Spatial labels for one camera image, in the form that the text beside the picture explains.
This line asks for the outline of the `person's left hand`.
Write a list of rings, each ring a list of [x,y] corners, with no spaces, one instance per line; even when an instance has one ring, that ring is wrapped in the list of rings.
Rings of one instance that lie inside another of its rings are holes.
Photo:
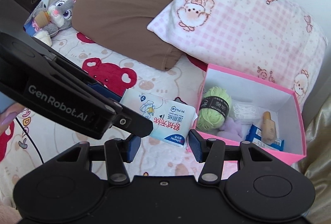
[[[3,113],[1,113],[0,120],[0,132],[3,133],[7,130],[9,125],[13,122],[13,120],[24,110],[24,106],[21,104],[15,103],[8,107]]]

